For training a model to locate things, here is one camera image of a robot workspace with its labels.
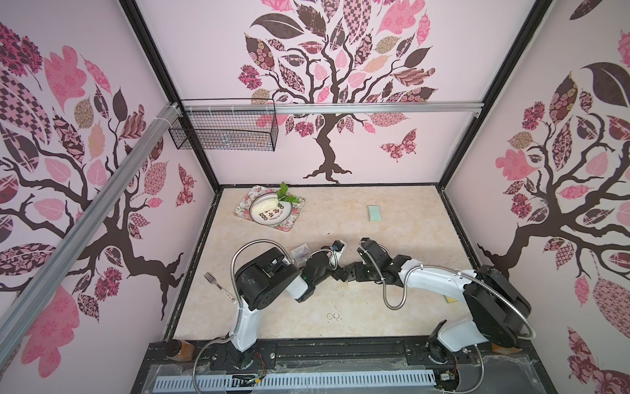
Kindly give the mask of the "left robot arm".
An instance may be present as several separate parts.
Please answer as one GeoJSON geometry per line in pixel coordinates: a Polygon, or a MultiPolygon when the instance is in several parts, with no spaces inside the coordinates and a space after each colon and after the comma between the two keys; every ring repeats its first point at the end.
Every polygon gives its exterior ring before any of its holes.
{"type": "Polygon", "coordinates": [[[274,246],[240,267],[234,275],[240,299],[237,323],[231,338],[234,348],[245,353],[254,346],[258,339],[261,311],[282,293],[304,302],[321,282],[335,274],[344,274],[340,260],[345,248],[343,241],[334,241],[331,246],[308,254],[305,265],[298,268],[281,249],[274,246]]]}

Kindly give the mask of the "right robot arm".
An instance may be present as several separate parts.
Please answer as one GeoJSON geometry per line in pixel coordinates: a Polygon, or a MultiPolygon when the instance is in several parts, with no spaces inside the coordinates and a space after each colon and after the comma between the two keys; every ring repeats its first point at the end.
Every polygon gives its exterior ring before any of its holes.
{"type": "Polygon", "coordinates": [[[390,257],[387,248],[367,237],[359,242],[358,253],[362,263],[355,279],[382,286],[389,310],[401,310],[410,289],[447,296],[467,306],[468,312],[461,318],[438,323],[427,339],[430,351],[456,353],[487,342],[512,348],[518,341],[536,336],[528,321],[530,303],[490,265],[460,270],[425,264],[403,254],[390,257]]]}

